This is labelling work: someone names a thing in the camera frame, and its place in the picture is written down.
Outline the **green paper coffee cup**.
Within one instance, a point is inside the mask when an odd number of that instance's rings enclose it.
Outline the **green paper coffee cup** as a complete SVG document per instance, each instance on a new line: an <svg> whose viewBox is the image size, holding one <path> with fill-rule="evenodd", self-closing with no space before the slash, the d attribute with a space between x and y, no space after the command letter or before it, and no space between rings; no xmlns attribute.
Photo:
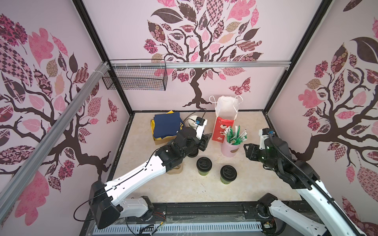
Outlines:
<svg viewBox="0 0 378 236"><path fill-rule="evenodd" d="M198 173L201 175L201 176L206 176L209 174L209 172L211 171L211 168L198 168Z"/></svg>

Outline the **black cup lid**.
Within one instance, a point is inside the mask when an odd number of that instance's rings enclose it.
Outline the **black cup lid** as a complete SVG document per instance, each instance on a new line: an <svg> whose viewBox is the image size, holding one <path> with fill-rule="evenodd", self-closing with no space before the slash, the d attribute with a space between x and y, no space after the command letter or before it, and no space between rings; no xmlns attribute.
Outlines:
<svg viewBox="0 0 378 236"><path fill-rule="evenodd" d="M220 170L220 177L223 177L225 179L233 179L237 178L237 171L236 169L231 165L225 165Z"/></svg>
<svg viewBox="0 0 378 236"><path fill-rule="evenodd" d="M212 161L207 157L201 157L196 162L196 167L198 168L212 168Z"/></svg>

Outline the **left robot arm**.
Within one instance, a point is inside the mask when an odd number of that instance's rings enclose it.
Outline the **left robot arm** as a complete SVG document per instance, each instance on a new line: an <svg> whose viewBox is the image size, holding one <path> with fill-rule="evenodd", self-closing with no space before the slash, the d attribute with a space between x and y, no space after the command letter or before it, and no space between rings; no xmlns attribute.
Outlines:
<svg viewBox="0 0 378 236"><path fill-rule="evenodd" d="M148 181L182 164L187 156L195 157L205 151L211 134L205 134L207 120L197 117L195 127L183 127L176 138L153 152L151 157L127 174L103 183L91 185L89 206L98 229L104 229L125 217L149 219L154 206L147 196L130 199L128 196Z"/></svg>

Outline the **pink cylinder holder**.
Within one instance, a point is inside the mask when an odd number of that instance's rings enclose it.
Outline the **pink cylinder holder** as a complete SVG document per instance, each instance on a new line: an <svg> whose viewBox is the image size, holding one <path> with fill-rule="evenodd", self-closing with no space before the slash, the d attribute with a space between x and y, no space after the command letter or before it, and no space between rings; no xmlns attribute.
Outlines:
<svg viewBox="0 0 378 236"><path fill-rule="evenodd" d="M225 157L234 157L236 155L236 152L239 150L241 144L234 145L230 144L227 139L223 140L222 146L221 146L221 153Z"/></svg>

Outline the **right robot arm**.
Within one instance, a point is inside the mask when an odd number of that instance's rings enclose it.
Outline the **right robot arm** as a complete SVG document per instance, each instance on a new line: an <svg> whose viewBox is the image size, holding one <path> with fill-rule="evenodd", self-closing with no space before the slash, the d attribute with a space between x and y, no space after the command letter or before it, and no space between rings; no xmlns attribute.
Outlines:
<svg viewBox="0 0 378 236"><path fill-rule="evenodd" d="M316 171L307 162L292 159L287 142L269 128L261 129L258 135L258 145L243 146L246 157L262 163L266 170L273 171L294 189L310 205L321 223L292 209L270 193L258 200L259 216L279 219L304 236L365 235L331 197Z"/></svg>

